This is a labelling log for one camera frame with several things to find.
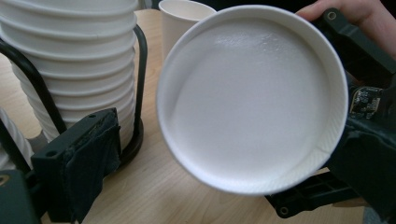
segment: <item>wooden table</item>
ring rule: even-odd
[[[136,12],[138,24],[148,40],[148,69],[142,110],[144,142],[136,158],[123,169],[108,176],[104,189],[94,202],[84,223],[336,223],[362,222],[363,209],[331,205],[288,219],[279,218],[264,197],[248,197],[212,189],[186,173],[170,154],[160,132],[155,93],[162,69],[160,12]],[[0,58],[0,106],[26,137],[40,129],[32,109],[10,70]],[[50,223],[43,217],[43,223]]]

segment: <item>table surface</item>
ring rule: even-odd
[[[163,65],[161,14],[146,9],[136,11],[136,15],[148,40],[142,109],[144,142],[130,164],[105,179],[103,191],[84,223],[362,223],[362,207],[331,205],[282,219],[264,197],[218,191],[183,170],[163,141],[155,112],[157,81]],[[3,55],[0,79],[0,106],[26,138],[37,136],[38,121]],[[50,223],[47,216],[42,220]]]

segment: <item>human hand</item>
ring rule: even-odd
[[[396,20],[380,0],[318,0],[300,9],[296,14],[313,21],[331,7],[339,9],[350,23],[359,26],[382,50],[396,60]]]

